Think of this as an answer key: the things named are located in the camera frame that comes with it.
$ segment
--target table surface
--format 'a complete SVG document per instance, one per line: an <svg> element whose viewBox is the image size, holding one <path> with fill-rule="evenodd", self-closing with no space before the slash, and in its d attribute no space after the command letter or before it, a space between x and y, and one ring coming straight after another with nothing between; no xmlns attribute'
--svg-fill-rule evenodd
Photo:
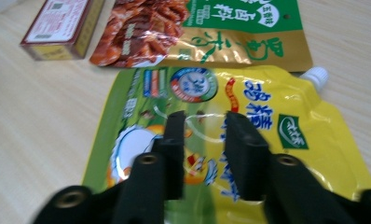
<svg viewBox="0 0 371 224"><path fill-rule="evenodd" d="M118 72L88 61L113 4L81 61L34 62L18 46L42 1L0 14L0 223L30 223L53 192L81 183ZM298 4L314 64L330 73L322 98L341 111L371 173L371 1Z"/></svg>

